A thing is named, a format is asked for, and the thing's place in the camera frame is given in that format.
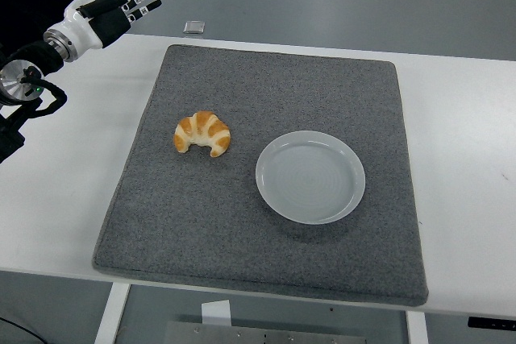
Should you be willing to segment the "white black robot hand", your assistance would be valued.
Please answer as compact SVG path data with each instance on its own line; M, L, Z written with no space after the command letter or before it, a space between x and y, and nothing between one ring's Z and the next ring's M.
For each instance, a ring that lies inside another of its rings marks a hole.
M73 0L64 19L44 32L44 41L73 62L90 49L110 46L159 6L161 0Z

